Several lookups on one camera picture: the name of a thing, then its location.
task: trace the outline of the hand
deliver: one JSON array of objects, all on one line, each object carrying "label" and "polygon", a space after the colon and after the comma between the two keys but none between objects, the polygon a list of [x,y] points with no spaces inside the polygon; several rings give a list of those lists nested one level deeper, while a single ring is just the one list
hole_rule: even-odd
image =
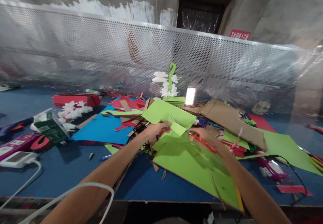
[{"label": "hand", "polygon": [[[222,152],[229,152],[228,149],[226,148],[226,146],[216,137],[212,136],[210,133],[207,132],[207,130],[205,130],[204,128],[201,127],[191,127],[189,129],[190,132],[196,134],[199,138],[201,138],[202,140],[204,140],[207,144],[211,145],[214,150],[216,151],[220,151],[220,153]],[[186,134],[187,137],[190,137],[190,141],[191,142],[196,142],[198,143],[199,141],[197,141],[195,139],[195,137],[189,135],[188,133]]]},{"label": "hand", "polygon": [[159,122],[157,124],[150,124],[144,132],[147,134],[147,136],[150,138],[155,137],[158,133],[161,131],[166,131],[167,133],[170,132],[171,128],[170,126],[172,125],[171,122]]}]

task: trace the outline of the forearm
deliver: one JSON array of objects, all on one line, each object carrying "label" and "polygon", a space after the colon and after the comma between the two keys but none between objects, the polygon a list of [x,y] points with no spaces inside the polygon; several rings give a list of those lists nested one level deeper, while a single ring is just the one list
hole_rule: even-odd
[{"label": "forearm", "polygon": [[257,223],[291,223],[273,198],[226,147],[217,150]]},{"label": "forearm", "polygon": [[[130,143],[103,162],[80,183],[97,182],[113,187],[149,136],[142,132]],[[64,198],[42,224],[86,223],[105,200],[109,191],[99,187],[82,187]]]}]

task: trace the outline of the bright light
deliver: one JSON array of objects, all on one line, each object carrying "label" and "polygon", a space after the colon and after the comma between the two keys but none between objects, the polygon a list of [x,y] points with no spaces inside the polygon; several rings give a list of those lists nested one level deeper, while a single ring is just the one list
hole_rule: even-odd
[{"label": "bright light", "polygon": [[185,105],[194,105],[196,88],[187,88]]}]

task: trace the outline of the green box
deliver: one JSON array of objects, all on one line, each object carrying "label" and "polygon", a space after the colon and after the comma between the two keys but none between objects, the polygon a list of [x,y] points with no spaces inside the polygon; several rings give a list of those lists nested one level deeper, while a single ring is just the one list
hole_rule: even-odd
[{"label": "green box", "polygon": [[36,115],[34,125],[56,146],[62,146],[69,139],[68,132],[52,112]]}]

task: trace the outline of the red scissors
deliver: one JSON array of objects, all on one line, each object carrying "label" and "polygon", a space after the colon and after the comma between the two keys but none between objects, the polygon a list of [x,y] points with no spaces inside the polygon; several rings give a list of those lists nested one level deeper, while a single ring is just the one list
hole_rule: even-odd
[{"label": "red scissors", "polygon": [[[176,122],[177,124],[179,124],[180,126],[182,126],[178,121],[176,121],[174,118],[168,116],[169,118],[171,118],[174,122]],[[188,134],[190,134],[192,137],[195,137],[196,140],[198,140],[199,142],[201,142],[203,145],[205,145],[211,152],[213,152],[214,154],[216,154],[217,152],[214,150],[213,147],[211,147],[209,144],[207,144],[205,141],[203,141],[201,138],[199,138],[197,135],[191,133],[189,130],[186,129],[186,132]]]}]

